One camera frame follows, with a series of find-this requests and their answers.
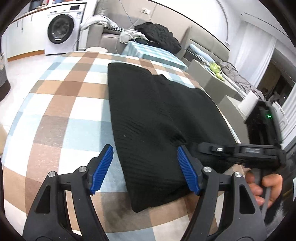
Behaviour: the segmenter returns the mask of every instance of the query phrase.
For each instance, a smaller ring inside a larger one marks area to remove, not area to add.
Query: light blue tablecloth
[[[148,59],[162,64],[174,66],[184,71],[187,70],[187,65],[184,64],[172,53],[161,48],[139,44],[136,42],[129,42],[128,45],[125,47],[124,51],[122,52],[122,55]]]

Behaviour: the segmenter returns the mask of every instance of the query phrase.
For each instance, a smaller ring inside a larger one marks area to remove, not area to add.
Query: gray blanket
[[[242,77],[236,70],[236,68],[229,62],[219,61],[217,65],[221,67],[224,74],[230,79],[232,79],[246,94],[250,90],[255,92],[261,99],[265,100],[262,92],[257,90],[257,88],[251,85],[244,77]]]

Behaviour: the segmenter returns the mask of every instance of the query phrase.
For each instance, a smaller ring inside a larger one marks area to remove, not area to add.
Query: blue gripper pad
[[[196,195],[198,195],[200,192],[198,176],[181,146],[178,147],[177,158],[190,191],[193,191]]]
[[[94,195],[96,191],[100,190],[112,159],[113,159],[113,147],[108,145],[108,148],[104,153],[104,156],[102,157],[98,167],[96,168],[96,170],[92,175],[92,179],[90,180],[91,187],[89,191],[92,195]]]

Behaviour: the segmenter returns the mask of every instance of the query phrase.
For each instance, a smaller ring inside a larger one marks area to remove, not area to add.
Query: metal screw
[[[211,172],[212,169],[210,167],[204,167],[204,172]]]
[[[85,171],[86,171],[86,167],[85,167],[85,166],[83,166],[83,167],[79,167],[79,168],[78,168],[78,171],[79,171],[79,172],[85,172]]]
[[[55,172],[54,171],[51,171],[49,174],[48,174],[49,177],[54,177],[55,176]]]
[[[234,175],[235,175],[236,177],[242,177],[242,174],[241,174],[240,172],[235,172]]]

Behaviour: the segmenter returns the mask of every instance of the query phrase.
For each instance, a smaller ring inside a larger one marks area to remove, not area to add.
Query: sofa armrest
[[[92,24],[89,26],[89,33],[86,41],[86,48],[99,47],[102,39],[104,25]]]

